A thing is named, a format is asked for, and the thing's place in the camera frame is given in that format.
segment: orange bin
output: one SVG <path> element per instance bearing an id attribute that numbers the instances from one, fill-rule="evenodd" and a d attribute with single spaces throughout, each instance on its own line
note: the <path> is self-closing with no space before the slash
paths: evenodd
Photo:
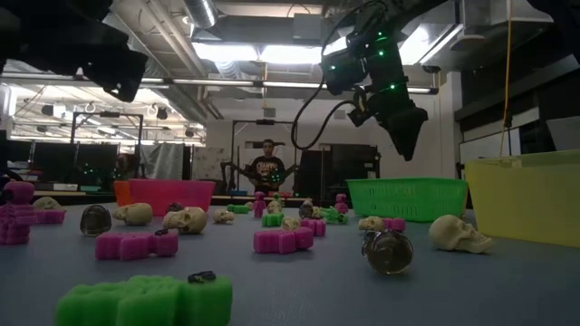
<path id="1" fill-rule="evenodd" d="M 131 200 L 131 189 L 129 187 L 129 181 L 115 181 L 115 196 L 117 197 L 117 205 L 125 206 L 133 204 Z"/>

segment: green basket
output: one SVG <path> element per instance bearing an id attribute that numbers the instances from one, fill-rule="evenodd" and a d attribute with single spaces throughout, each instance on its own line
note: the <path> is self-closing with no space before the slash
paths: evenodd
<path id="1" fill-rule="evenodd" d="M 465 212 L 468 184 L 446 178 L 347 180 L 354 213 L 432 222 L 439 216 Z"/>

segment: magenta foam toy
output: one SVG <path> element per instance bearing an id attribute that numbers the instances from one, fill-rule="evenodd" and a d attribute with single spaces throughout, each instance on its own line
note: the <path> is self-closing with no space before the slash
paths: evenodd
<path id="1" fill-rule="evenodd" d="M 0 245 L 21 245 L 30 240 L 30 225 L 38 223 L 30 200 L 34 186 L 27 182 L 8 182 L 2 191 L 7 203 L 0 206 Z"/>
<path id="2" fill-rule="evenodd" d="M 340 214 L 348 213 L 348 206 L 346 205 L 346 203 L 344 203 L 345 200 L 346 200 L 345 194 L 336 195 L 336 204 L 334 204 L 334 208 L 336 208 L 336 210 Z"/>
<path id="3" fill-rule="evenodd" d="M 326 235 L 326 223 L 324 220 L 303 219 L 300 221 L 300 226 L 310 228 L 314 236 Z"/>
<path id="4" fill-rule="evenodd" d="M 261 191 L 256 191 L 254 198 L 256 199 L 254 202 L 254 217 L 262 218 L 264 215 L 264 210 L 267 208 L 266 202 L 264 201 L 264 193 Z"/>
<path id="5" fill-rule="evenodd" d="M 97 236 L 95 257 L 97 260 L 119 259 L 130 261 L 156 254 L 159 257 L 175 255 L 179 248 L 178 233 L 158 231 L 154 234 L 105 233 Z"/>
<path id="6" fill-rule="evenodd" d="M 405 231 L 405 220 L 402 218 L 384 218 L 382 220 L 384 228 L 387 230 L 403 232 Z"/>
<path id="7" fill-rule="evenodd" d="M 254 233 L 254 250 L 259 254 L 290 254 L 314 245 L 314 233 L 308 227 L 294 231 L 271 230 Z"/>
<path id="8" fill-rule="evenodd" d="M 37 210 L 36 218 L 40 224 L 62 224 L 65 210 Z"/>

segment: yellow plastic container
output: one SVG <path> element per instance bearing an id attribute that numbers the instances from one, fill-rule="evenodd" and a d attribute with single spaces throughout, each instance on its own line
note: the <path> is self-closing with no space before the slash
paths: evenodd
<path id="1" fill-rule="evenodd" d="M 485 235 L 580 247 L 580 150 L 466 164 Z"/>

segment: black t-shirt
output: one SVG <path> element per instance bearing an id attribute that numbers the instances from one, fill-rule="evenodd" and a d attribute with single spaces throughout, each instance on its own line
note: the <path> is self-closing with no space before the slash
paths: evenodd
<path id="1" fill-rule="evenodd" d="M 274 172 L 283 174 L 285 172 L 285 167 L 280 158 L 267 158 L 261 156 L 254 160 L 250 171 L 256 172 L 258 175 L 262 176 L 261 179 L 257 180 L 258 184 L 256 186 L 256 191 L 262 191 L 267 194 L 268 191 L 277 191 L 278 189 L 272 188 L 268 182 L 264 181 L 264 178 L 268 178 Z"/>

